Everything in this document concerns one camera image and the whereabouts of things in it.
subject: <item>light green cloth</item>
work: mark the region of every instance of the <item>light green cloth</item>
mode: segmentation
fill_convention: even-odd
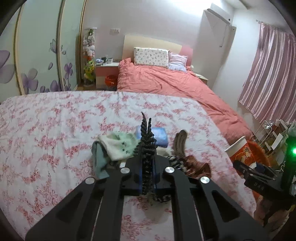
[[[139,140],[135,134],[113,132],[109,135],[100,135],[92,145],[93,168],[98,179],[108,177],[106,165],[110,161],[125,160],[133,156]]]

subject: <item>curtain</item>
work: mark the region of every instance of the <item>curtain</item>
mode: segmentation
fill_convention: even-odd
[[[255,59],[238,99],[258,121],[296,118],[295,58],[295,36],[261,23]]]

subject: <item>beige headboard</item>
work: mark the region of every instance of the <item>beige headboard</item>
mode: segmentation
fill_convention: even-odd
[[[132,58],[133,60],[134,47],[167,49],[173,53],[188,56],[187,65],[191,65],[193,49],[186,45],[182,46],[168,41],[143,36],[125,35],[122,59]]]

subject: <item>red floral pattern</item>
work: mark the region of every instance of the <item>red floral pattern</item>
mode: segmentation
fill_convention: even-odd
[[[141,111],[164,127],[169,147],[188,132],[186,154],[208,162],[212,179],[250,214],[256,204],[203,108],[186,98],[85,91],[18,96],[0,105],[0,208],[21,237],[78,184],[94,177],[91,146],[98,135],[134,132]],[[121,240],[171,241],[171,204],[125,197]]]

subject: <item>pillow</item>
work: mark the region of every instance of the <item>pillow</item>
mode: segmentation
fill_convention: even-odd
[[[187,59],[188,56],[170,52],[169,69],[186,72]]]
[[[133,59],[135,65],[161,66],[168,69],[168,50],[135,47]]]

